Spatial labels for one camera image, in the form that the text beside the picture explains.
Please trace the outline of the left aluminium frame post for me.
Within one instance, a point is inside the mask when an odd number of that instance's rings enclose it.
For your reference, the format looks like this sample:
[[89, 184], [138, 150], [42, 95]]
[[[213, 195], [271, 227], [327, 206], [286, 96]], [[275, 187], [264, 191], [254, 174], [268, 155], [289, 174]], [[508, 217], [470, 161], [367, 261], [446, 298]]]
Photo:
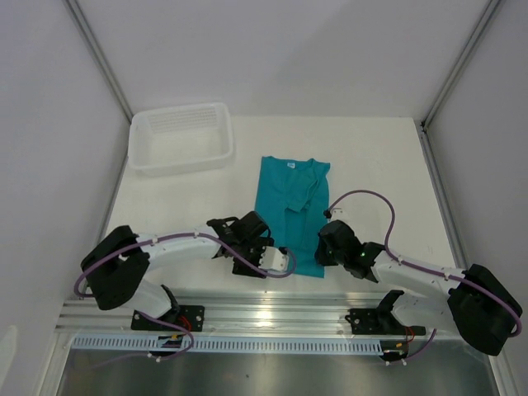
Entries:
[[120, 108], [124, 118], [130, 124], [133, 118], [133, 111], [80, 2], [77, 0], [63, 0], [62, 4], [78, 30], [78, 34], [87, 47], [87, 51], [104, 79], [110, 94]]

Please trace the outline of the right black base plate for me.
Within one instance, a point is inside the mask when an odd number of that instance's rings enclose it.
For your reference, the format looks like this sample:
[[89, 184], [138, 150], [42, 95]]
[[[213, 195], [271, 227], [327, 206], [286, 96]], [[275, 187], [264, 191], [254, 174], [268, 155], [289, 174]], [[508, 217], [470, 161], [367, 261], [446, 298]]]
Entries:
[[350, 309], [344, 319], [351, 325], [351, 332], [355, 335], [424, 336], [426, 334], [426, 329], [422, 326], [412, 326], [412, 332], [409, 332], [389, 311], [381, 309]]

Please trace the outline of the right aluminium frame post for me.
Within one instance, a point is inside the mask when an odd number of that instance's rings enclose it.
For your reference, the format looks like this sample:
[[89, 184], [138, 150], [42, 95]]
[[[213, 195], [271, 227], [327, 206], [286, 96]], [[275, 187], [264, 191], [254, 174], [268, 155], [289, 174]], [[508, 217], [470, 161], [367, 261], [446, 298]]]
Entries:
[[505, 1], [503, 0], [486, 1], [485, 7], [480, 12], [477, 21], [472, 27], [468, 37], [465, 39], [459, 53], [456, 55], [455, 61], [450, 66], [448, 73], [431, 102], [431, 105], [429, 105], [426, 114], [422, 117], [420, 122], [422, 130], [427, 131], [433, 120], [438, 116], [457, 82], [468, 67], [469, 62], [476, 54], [477, 49], [483, 42], [485, 35], [492, 26], [504, 3]]

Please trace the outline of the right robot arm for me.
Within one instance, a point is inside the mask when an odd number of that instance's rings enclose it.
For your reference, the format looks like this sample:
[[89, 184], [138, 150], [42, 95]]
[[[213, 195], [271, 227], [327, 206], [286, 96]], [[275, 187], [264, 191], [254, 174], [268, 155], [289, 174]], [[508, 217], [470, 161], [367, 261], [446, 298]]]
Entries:
[[357, 279], [391, 286], [376, 314], [385, 332], [412, 326], [440, 329], [459, 334], [483, 354], [498, 356], [521, 327], [521, 306], [478, 264], [460, 270], [411, 263], [380, 243], [361, 242], [341, 220], [319, 231], [315, 259], [323, 266], [342, 266]]

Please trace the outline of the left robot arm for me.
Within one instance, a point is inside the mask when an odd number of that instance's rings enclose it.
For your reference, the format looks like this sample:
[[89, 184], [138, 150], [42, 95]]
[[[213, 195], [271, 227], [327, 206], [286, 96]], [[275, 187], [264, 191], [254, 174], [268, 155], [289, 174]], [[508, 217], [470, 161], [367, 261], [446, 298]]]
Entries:
[[109, 233], [83, 260], [82, 273], [101, 310], [121, 306], [147, 314], [162, 330], [173, 328], [181, 309], [165, 285], [147, 280], [148, 272], [194, 260], [233, 261], [233, 273], [265, 278], [287, 267], [271, 231], [254, 211], [241, 219], [211, 219], [174, 237], [134, 233], [123, 225]]

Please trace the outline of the aluminium mounting rail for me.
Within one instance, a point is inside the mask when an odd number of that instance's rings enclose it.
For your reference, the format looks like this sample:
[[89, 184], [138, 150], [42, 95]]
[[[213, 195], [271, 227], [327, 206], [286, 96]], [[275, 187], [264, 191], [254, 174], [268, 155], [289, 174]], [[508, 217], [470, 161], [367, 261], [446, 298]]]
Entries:
[[[351, 308], [374, 308], [384, 297], [375, 293], [286, 293], [272, 291], [177, 290], [177, 302], [205, 307], [202, 335], [226, 337], [350, 336], [344, 319]], [[68, 299], [54, 330], [59, 333], [129, 334], [133, 310], [101, 311], [94, 299]]]

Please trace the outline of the aluminium frame post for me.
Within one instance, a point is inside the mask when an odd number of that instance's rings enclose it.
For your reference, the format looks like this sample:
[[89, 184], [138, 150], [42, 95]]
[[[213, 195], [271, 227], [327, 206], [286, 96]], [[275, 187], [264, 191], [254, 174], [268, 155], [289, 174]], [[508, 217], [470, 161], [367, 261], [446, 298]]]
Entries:
[[78, 34], [87, 47], [87, 51], [104, 79], [110, 94], [120, 108], [124, 118], [130, 124], [133, 118], [133, 111], [80, 2], [77, 0], [63, 0], [62, 4], [78, 30]]
[[426, 114], [422, 117], [420, 122], [422, 130], [427, 131], [433, 120], [438, 116], [457, 82], [468, 67], [469, 62], [476, 54], [477, 49], [483, 42], [485, 35], [492, 26], [504, 3], [505, 1], [503, 0], [486, 1], [485, 7], [480, 12], [477, 21], [472, 27], [468, 37], [465, 39], [459, 53], [456, 55], [455, 61], [450, 66], [448, 73], [431, 102], [431, 105], [429, 105]]

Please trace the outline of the white plastic basket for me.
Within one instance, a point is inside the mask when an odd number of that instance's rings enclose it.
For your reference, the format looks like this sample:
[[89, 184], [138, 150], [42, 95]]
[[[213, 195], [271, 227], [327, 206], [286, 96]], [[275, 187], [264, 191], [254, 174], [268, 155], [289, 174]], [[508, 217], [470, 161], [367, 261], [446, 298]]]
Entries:
[[222, 102], [141, 111], [132, 118], [128, 166], [148, 177], [220, 169], [235, 157], [228, 107]]

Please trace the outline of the teal t-shirt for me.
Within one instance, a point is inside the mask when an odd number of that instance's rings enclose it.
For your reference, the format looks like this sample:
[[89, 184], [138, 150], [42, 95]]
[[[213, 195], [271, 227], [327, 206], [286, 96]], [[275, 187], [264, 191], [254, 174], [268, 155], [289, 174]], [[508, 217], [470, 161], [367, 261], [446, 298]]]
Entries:
[[291, 250], [295, 274], [323, 278], [316, 262], [318, 233], [327, 223], [330, 163], [272, 156], [261, 159], [255, 211], [271, 229], [276, 245]]

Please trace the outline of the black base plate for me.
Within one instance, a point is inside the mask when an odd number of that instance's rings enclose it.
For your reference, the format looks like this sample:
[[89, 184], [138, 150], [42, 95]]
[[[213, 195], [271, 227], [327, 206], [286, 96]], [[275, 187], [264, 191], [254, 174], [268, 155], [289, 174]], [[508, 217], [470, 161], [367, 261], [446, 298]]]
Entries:
[[350, 309], [344, 319], [351, 325], [351, 332], [355, 335], [424, 336], [426, 334], [426, 329], [422, 326], [412, 326], [412, 332], [409, 332], [389, 311], [381, 309]]
[[[159, 320], [180, 326], [190, 332], [202, 332], [205, 321], [205, 307], [203, 305], [181, 305], [179, 313], [175, 313], [174, 311], [168, 312]], [[134, 311], [130, 328], [135, 331], [151, 332], [172, 330], [167, 325], [154, 323], [146, 319], [138, 311]]]

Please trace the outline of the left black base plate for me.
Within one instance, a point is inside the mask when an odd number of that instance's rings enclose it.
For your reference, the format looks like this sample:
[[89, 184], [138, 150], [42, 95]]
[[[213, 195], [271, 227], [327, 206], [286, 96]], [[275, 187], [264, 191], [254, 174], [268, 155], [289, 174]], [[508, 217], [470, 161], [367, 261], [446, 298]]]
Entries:
[[[190, 332], [202, 332], [205, 321], [205, 307], [203, 305], [181, 305], [179, 313], [175, 313], [174, 311], [168, 312], [159, 320], [180, 326]], [[135, 331], [151, 332], [172, 330], [167, 325], [154, 323], [146, 319], [138, 311], [134, 311], [130, 328]]]

